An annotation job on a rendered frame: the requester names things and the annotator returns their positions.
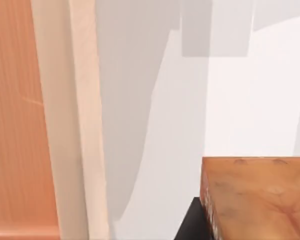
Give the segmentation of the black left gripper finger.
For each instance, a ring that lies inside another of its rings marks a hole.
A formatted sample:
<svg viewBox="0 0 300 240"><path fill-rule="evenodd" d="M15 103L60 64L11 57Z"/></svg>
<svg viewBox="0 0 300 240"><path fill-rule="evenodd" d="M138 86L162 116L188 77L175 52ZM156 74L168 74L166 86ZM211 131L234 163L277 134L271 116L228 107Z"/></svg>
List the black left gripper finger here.
<svg viewBox="0 0 300 240"><path fill-rule="evenodd" d="M199 197L193 198L174 240L215 240Z"/></svg>

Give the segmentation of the brown wooden block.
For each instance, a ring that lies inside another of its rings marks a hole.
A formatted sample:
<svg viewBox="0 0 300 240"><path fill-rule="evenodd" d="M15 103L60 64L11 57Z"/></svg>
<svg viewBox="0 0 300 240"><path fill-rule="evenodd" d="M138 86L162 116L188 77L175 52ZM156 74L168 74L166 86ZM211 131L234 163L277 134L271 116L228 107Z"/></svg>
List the brown wooden block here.
<svg viewBox="0 0 300 240"><path fill-rule="evenodd" d="M300 157L204 157L212 240L300 240Z"/></svg>

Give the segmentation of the salmon-coloured shallow box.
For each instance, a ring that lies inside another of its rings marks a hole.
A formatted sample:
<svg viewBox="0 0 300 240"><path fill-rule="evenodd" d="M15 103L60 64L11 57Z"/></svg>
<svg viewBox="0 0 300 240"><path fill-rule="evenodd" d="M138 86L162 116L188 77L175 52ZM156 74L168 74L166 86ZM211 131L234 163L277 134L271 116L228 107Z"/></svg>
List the salmon-coloured shallow box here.
<svg viewBox="0 0 300 240"><path fill-rule="evenodd" d="M0 0L0 240L110 240L96 0Z"/></svg>

